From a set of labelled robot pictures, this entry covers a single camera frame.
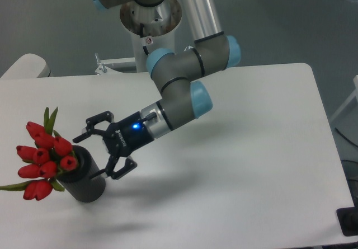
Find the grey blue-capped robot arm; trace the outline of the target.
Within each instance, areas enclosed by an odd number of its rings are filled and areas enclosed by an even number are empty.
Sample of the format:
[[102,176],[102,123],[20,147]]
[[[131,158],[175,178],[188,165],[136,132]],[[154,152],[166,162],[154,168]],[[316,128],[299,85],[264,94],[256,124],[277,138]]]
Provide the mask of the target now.
[[106,167],[96,172],[118,180],[137,164],[131,154],[212,109],[211,98],[201,83],[202,77],[236,66],[241,49],[233,36],[226,36],[214,0],[182,0],[189,20],[194,47],[174,53],[160,47],[152,50],[146,39],[172,31],[171,0],[93,0],[98,8],[131,8],[130,22],[143,42],[145,67],[161,99],[119,122],[109,111],[86,120],[79,143],[99,135],[109,153]]

